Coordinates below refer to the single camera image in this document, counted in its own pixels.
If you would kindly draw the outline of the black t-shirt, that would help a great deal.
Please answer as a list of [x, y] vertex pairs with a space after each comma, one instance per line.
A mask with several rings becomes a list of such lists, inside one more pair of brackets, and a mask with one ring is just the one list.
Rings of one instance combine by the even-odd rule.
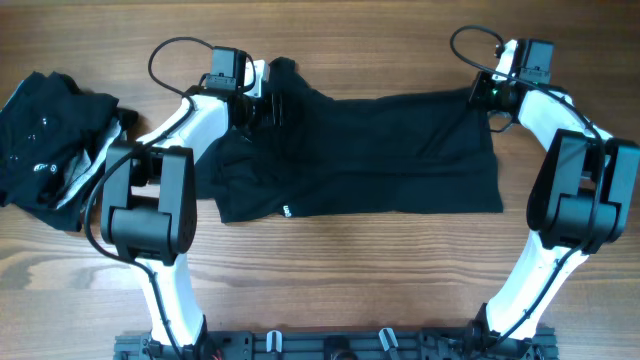
[[229, 129], [195, 166], [196, 195], [223, 222], [502, 211], [488, 117], [468, 89], [336, 100], [292, 59], [269, 70], [281, 122]]

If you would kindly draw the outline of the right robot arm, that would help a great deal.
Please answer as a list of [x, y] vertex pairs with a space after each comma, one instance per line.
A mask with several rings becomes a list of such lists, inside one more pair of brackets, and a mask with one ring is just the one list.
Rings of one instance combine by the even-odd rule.
[[509, 116], [546, 151], [528, 199], [526, 245], [467, 327], [465, 351], [475, 357], [523, 357], [571, 273], [626, 226], [639, 147], [599, 128], [551, 85], [553, 51], [543, 40], [500, 41], [497, 67], [480, 67], [473, 84], [471, 104]]

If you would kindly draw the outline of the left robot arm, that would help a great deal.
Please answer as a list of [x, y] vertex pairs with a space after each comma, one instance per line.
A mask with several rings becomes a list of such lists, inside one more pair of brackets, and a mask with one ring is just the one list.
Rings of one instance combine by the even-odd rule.
[[141, 287], [152, 320], [144, 359], [210, 359], [215, 345], [191, 282], [187, 252], [197, 226], [195, 163], [233, 125], [262, 115], [269, 66], [246, 52], [214, 47], [212, 68], [181, 92], [178, 110], [133, 143], [106, 154], [101, 237]]

